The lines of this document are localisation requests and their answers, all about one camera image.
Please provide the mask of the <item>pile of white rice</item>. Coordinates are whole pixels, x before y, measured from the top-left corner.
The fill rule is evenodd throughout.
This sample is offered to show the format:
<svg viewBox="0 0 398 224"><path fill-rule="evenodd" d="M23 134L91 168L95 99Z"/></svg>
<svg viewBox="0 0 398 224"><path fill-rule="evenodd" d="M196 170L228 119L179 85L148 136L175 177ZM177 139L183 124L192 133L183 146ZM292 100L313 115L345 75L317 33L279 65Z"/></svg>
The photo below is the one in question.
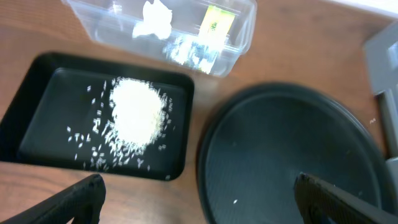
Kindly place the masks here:
<svg viewBox="0 0 398 224"><path fill-rule="evenodd" d="M67 127L67 143L73 148L67 157L96 171L131 164L150 171L144 154L166 136L172 99L152 82L126 77L104 81L97 93L88 85L86 93L92 128L79 133Z"/></svg>

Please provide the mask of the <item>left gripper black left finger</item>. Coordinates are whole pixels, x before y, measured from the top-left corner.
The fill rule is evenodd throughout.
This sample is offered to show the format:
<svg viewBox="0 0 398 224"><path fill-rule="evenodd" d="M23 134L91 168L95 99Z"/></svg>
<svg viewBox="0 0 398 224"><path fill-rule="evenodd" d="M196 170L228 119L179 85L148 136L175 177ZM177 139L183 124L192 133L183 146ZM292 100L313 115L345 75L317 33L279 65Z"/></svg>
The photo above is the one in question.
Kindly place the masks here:
<svg viewBox="0 0 398 224"><path fill-rule="evenodd" d="M93 174L2 223L98 223L105 198L104 180Z"/></svg>

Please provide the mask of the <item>yellow snack wrapper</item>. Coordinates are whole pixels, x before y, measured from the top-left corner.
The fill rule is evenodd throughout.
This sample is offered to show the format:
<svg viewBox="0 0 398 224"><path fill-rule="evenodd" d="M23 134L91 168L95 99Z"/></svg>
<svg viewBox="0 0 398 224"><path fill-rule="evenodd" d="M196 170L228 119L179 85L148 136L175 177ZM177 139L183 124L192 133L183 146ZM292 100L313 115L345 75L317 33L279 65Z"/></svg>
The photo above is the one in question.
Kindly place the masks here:
<svg viewBox="0 0 398 224"><path fill-rule="evenodd" d="M208 6L201 23L198 38L212 49L222 51L226 36L232 26L235 14L216 6Z"/></svg>

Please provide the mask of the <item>white tissue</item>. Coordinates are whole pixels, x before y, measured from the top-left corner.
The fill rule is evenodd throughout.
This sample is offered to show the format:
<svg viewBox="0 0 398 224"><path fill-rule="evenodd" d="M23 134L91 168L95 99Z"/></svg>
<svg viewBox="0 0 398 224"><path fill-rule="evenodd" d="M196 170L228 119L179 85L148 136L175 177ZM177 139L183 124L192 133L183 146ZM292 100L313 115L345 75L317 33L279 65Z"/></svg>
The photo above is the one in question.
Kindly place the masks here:
<svg viewBox="0 0 398 224"><path fill-rule="evenodd" d="M171 35L172 10L160 0L153 3L146 1L143 10L143 21L138 22L133 29L132 38L154 34L158 39L168 39Z"/></svg>

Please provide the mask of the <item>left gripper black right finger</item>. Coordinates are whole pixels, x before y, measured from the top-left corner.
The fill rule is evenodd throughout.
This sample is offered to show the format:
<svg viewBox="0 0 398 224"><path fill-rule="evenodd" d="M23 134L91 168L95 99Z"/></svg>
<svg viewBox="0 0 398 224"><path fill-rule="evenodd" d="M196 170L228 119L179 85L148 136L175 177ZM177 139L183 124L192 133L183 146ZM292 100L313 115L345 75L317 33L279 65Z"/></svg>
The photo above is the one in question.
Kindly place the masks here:
<svg viewBox="0 0 398 224"><path fill-rule="evenodd" d="M397 217L313 175L301 173L294 196L305 224L395 224Z"/></svg>

